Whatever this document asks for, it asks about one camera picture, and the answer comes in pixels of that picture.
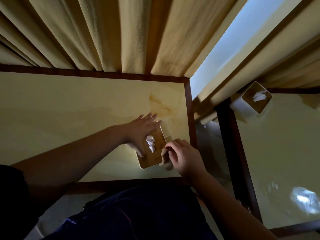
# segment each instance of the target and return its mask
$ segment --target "stain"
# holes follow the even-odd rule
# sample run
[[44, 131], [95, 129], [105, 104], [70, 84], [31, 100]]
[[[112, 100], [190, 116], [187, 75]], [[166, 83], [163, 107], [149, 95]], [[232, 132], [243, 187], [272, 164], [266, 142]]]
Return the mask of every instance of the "stain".
[[169, 108], [168, 106], [164, 105], [161, 100], [159, 100], [156, 96], [150, 93], [150, 107], [151, 113], [157, 113], [160, 117], [170, 117], [172, 116], [173, 109]]

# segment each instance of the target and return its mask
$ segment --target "left hand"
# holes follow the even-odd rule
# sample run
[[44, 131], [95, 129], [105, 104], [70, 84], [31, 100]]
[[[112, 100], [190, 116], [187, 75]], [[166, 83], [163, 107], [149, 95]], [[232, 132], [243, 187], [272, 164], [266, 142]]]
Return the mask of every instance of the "left hand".
[[143, 118], [143, 114], [130, 123], [122, 125], [126, 136], [126, 144], [134, 149], [140, 157], [144, 156], [142, 142], [146, 136], [155, 131], [162, 121], [154, 122], [157, 114], [149, 113]]

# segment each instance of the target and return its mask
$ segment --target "right hand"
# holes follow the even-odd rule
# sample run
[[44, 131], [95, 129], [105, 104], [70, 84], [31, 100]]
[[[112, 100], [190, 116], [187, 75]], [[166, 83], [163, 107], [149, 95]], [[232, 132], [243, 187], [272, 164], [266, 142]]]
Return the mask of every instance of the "right hand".
[[169, 157], [181, 176], [192, 181], [207, 173], [200, 152], [186, 140], [176, 139], [165, 147], [172, 147]]

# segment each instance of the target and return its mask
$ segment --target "floor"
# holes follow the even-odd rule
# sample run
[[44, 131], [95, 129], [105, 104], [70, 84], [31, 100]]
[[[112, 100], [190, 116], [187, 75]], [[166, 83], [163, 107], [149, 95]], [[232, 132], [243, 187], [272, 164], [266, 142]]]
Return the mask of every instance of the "floor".
[[[198, 149], [201, 153], [206, 169], [231, 195], [234, 196], [219, 124], [213, 121], [208, 123], [206, 126], [203, 126], [201, 123], [196, 123], [196, 132]], [[101, 194], [80, 194], [63, 196], [45, 212], [45, 214], [39, 219], [37, 226], [30, 232], [25, 240], [39, 240], [42, 236], [47, 236], [56, 230], [67, 217], [79, 213], [85, 203], [99, 197], [100, 195]], [[204, 206], [201, 206], [201, 208], [206, 217], [207, 223], [216, 234], [218, 240], [223, 240], [217, 224], [208, 209]], [[283, 239], [320, 240], [320, 234], [311, 232]]]

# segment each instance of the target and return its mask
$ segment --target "person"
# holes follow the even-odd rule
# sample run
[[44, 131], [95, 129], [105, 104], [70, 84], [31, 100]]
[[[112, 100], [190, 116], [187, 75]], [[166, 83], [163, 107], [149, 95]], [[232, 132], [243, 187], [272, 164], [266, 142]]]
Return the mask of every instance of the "person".
[[[161, 121], [149, 113], [122, 125], [0, 166], [1, 239], [24, 239], [38, 218], [121, 144], [143, 156], [142, 141]], [[206, 171], [201, 155], [176, 139], [169, 156], [196, 189], [225, 239], [277, 239]], [[142, 186], [103, 198], [46, 239], [216, 239], [190, 187]]]

